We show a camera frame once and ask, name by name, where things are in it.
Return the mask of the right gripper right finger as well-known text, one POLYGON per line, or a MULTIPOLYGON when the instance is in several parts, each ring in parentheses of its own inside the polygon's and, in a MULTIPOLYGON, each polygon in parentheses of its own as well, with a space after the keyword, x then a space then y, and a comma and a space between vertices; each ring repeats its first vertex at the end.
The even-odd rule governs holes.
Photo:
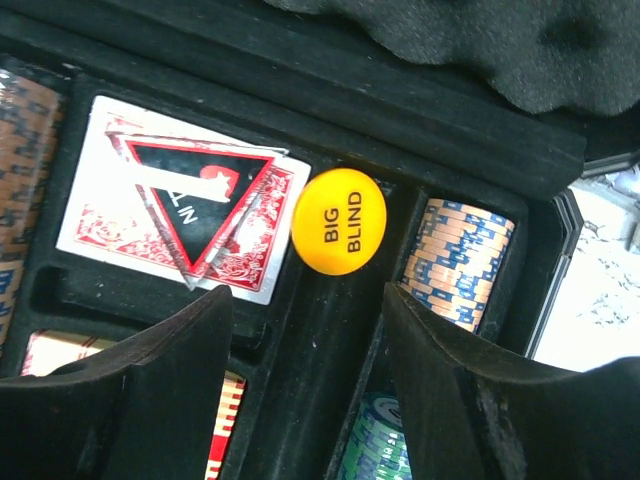
POLYGON ((417 479, 635 479, 639 361, 541 364, 439 317, 395 283, 382 313, 417 479))

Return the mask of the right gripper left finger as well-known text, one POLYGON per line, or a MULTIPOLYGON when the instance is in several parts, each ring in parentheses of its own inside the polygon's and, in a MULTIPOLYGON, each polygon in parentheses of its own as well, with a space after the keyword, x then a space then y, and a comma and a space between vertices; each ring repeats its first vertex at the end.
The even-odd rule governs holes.
POLYGON ((232 336, 230 289, 47 376, 1 382, 4 479, 201 479, 232 336))

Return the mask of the green chip stack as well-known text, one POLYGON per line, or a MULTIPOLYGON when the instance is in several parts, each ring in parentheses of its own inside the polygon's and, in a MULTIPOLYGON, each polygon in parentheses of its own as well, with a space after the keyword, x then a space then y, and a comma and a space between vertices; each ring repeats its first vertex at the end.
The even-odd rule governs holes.
POLYGON ((394 396, 364 394, 336 478, 412 478, 399 402, 394 396))

